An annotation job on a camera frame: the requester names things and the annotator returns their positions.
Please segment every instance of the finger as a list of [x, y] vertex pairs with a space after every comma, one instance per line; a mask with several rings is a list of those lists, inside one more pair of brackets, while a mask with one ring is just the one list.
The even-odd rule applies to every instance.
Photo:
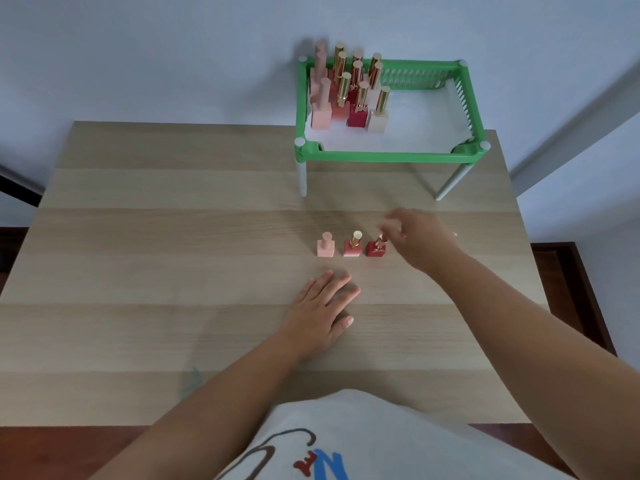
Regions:
[[308, 281], [305, 283], [304, 288], [302, 288], [300, 293], [298, 293], [298, 296], [296, 297], [296, 301], [304, 300], [304, 298], [307, 296], [307, 293], [309, 293], [309, 290], [311, 290], [311, 286], [313, 286], [315, 282], [316, 282], [315, 278], [309, 278]]
[[318, 300], [323, 305], [326, 305], [327, 303], [329, 303], [329, 301], [331, 301], [331, 298], [333, 298], [333, 296], [338, 292], [338, 290], [340, 290], [340, 288], [345, 286], [345, 284], [347, 284], [350, 281], [351, 281], [351, 275], [349, 273], [345, 274], [341, 278], [338, 278], [338, 279], [334, 278], [333, 281], [329, 282], [329, 284], [327, 284], [327, 286], [324, 287], [324, 290], [322, 290], [322, 292], [318, 296]]
[[335, 299], [331, 302], [331, 304], [327, 305], [327, 308], [330, 309], [331, 315], [336, 317], [343, 311], [350, 302], [353, 301], [357, 295], [360, 294], [360, 288], [356, 286], [356, 288], [347, 290], [340, 295], [336, 296]]
[[411, 222], [415, 218], [415, 212], [409, 209], [405, 209], [404, 207], [398, 207], [397, 209], [393, 209], [389, 212], [385, 219], [391, 219], [400, 221], [402, 224], [407, 224]]
[[391, 241], [396, 248], [404, 242], [405, 235], [391, 222], [383, 222], [380, 224], [380, 230], [387, 234], [389, 241]]
[[329, 343], [334, 343], [338, 337], [340, 337], [348, 327], [353, 323], [353, 317], [342, 317], [336, 323], [333, 324], [331, 330], [329, 330]]
[[311, 289], [307, 293], [307, 299], [315, 299], [320, 294], [326, 284], [331, 280], [333, 276], [333, 271], [331, 269], [327, 269], [316, 282], [311, 286]]

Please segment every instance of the hand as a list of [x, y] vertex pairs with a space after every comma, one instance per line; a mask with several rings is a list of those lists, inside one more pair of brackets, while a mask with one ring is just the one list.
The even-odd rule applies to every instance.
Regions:
[[400, 256], [423, 273], [432, 275], [452, 253], [460, 250], [453, 234], [436, 214], [400, 207], [385, 218], [400, 221], [401, 228], [384, 222], [380, 230], [387, 234]]
[[337, 291], [351, 281], [351, 276], [346, 274], [333, 280], [332, 276], [333, 272], [328, 270], [318, 279], [309, 279], [289, 307], [282, 328], [276, 332], [276, 336], [292, 347], [300, 362], [322, 354], [353, 323], [351, 316], [333, 321], [359, 295], [360, 288], [345, 290], [336, 296]]

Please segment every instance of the wooden table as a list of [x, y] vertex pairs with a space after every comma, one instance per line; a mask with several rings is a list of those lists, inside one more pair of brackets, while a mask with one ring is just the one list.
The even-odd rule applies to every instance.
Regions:
[[315, 256], [331, 231], [436, 209], [537, 303], [540, 277], [494, 132], [443, 201], [448, 165], [309, 162], [291, 127], [76, 123], [0, 298], [0, 426], [149, 424], [276, 330], [309, 276], [348, 269], [354, 327], [281, 401], [358, 388], [464, 422], [524, 422], [451, 300], [394, 250]]

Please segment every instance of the white t-shirt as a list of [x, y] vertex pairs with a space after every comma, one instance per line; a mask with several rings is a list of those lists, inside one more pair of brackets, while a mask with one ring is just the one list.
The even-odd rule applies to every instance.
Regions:
[[466, 424], [452, 425], [370, 394], [274, 408], [219, 479], [568, 479]]

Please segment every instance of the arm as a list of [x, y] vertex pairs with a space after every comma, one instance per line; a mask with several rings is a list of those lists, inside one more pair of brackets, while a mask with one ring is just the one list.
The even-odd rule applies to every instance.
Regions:
[[332, 275], [310, 279], [280, 331], [165, 414], [93, 480], [215, 478], [250, 443], [293, 369], [324, 352], [353, 322], [345, 316], [333, 323], [360, 290], [336, 295], [351, 277]]
[[398, 252], [452, 298], [500, 379], [585, 479], [640, 477], [640, 373], [459, 249], [434, 214], [396, 209]]

